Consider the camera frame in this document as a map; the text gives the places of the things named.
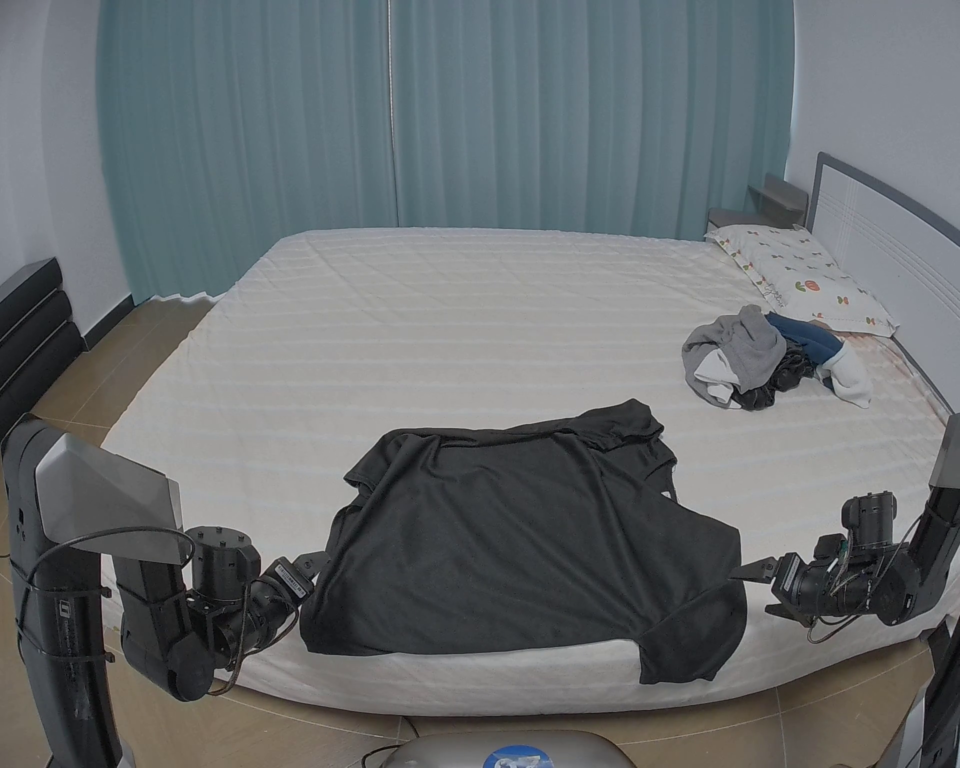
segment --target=teal curtain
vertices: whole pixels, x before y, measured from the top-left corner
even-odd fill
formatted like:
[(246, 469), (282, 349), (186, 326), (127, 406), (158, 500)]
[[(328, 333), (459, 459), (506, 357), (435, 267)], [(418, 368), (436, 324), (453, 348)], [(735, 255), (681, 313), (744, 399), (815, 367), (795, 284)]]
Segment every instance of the teal curtain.
[(305, 229), (396, 226), (386, 0), (104, 0), (100, 25), (135, 300), (222, 293)]
[(791, 0), (398, 0), (406, 226), (699, 239), (782, 175)]

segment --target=wall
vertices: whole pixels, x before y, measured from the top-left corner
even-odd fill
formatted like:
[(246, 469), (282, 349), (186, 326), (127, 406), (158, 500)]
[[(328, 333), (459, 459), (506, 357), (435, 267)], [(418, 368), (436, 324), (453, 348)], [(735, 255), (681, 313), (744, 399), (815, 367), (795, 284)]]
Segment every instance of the wall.
[(101, 172), (99, 0), (0, 2), (0, 280), (56, 256), (86, 333), (129, 292)]
[(960, 225), (960, 1), (795, 0), (787, 180), (828, 152)]

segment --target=gray sweater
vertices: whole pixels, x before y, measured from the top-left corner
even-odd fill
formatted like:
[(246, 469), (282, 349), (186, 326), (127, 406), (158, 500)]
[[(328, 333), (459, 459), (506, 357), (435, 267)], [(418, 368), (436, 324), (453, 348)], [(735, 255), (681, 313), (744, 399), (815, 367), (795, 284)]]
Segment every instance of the gray sweater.
[(707, 402), (724, 407), (707, 395), (707, 383), (693, 375), (715, 349), (723, 351), (740, 380), (737, 389), (746, 392), (770, 380), (786, 353), (786, 341), (767, 323), (756, 304), (747, 304), (736, 315), (721, 315), (709, 325), (693, 330), (681, 351), (686, 383)]

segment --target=tiled floor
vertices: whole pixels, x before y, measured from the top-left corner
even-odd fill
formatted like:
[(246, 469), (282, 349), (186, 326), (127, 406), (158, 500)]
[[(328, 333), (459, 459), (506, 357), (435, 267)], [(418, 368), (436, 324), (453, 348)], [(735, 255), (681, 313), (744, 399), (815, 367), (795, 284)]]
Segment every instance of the tiled floor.
[[(53, 424), (99, 444), (150, 374), (209, 309), (208, 301), (151, 301), (83, 355), (35, 408)], [(6, 551), (6, 499), (0, 499)], [(9, 581), (10, 565), (0, 561)], [(12, 596), (0, 584), (0, 764), (41, 768), (49, 755), (16, 654)], [(118, 649), (115, 638), (108, 644)], [(729, 702), (605, 715), (415, 718), (420, 733), (574, 728), (605, 735), (637, 766), (829, 768), (871, 765), (932, 670), (912, 641)], [(139, 768), (346, 768), (360, 755), (410, 738), (399, 717), (308, 707), (243, 688), (181, 704), (122, 661), (109, 669), (120, 733)], [(370, 761), (379, 764), (383, 754)]]

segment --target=mattress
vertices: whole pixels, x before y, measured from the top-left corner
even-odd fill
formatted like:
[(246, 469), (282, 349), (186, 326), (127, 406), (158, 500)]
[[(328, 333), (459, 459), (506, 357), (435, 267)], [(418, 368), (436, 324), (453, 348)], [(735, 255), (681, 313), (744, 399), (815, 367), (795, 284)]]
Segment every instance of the mattress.
[[(740, 529), (744, 562), (841, 530), (850, 496), (889, 489), (902, 535), (943, 435), (922, 380), (889, 341), (851, 337), (869, 410), (814, 380), (766, 411), (714, 408), (684, 384), (690, 330), (763, 299), (715, 245), (479, 229), (311, 231), (270, 249), (156, 371), (104, 447), (180, 483), (184, 527), (252, 537), (264, 565), (323, 547), (353, 498), (343, 474), (402, 427), (504, 428), (635, 397), (665, 425), (682, 504)], [(105, 580), (113, 583), (109, 560)], [(309, 654), (297, 633), (246, 661), (240, 684), (305, 703), (420, 715), (660, 708), (731, 698), (916, 636), (864, 618), (811, 645), (749, 618), (712, 682), (638, 684), (632, 641), (464, 656)], [(105, 619), (119, 623), (107, 603)]]

